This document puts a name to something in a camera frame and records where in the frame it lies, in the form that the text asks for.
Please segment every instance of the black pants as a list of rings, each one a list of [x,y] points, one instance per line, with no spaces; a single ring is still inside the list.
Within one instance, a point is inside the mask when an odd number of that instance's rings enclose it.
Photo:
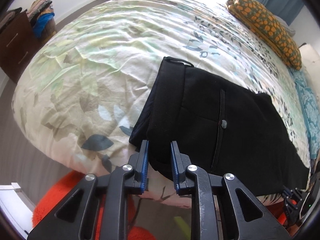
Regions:
[[[129,142],[149,140],[151,166],[172,179],[170,142],[208,173],[235,174],[256,196],[306,188],[309,170],[271,98],[165,57]]]

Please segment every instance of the drawer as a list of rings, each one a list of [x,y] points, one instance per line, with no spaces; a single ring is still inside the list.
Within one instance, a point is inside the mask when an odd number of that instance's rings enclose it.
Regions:
[[[0,34],[0,67],[17,83],[40,48],[26,13],[20,13]]]

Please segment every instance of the bed sheet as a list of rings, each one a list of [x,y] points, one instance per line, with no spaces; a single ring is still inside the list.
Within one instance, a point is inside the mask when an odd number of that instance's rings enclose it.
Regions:
[[[112,0],[59,31],[32,59],[12,99],[26,138],[50,158],[100,176],[127,163],[129,136],[164,56],[265,92],[310,167],[301,107],[287,67],[219,4]],[[149,167],[145,198],[190,207]],[[262,196],[265,204],[279,195]]]

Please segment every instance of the button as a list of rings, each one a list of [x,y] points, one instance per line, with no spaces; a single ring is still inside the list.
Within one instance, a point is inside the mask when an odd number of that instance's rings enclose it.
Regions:
[[[223,129],[227,128],[227,121],[226,120],[222,120],[221,127]]]

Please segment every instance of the orange patterned pillow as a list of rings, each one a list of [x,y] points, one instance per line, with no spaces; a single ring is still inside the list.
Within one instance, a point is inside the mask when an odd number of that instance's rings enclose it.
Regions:
[[[228,0],[228,11],[268,44],[289,67],[300,70],[301,54],[297,44],[275,16],[256,0]]]

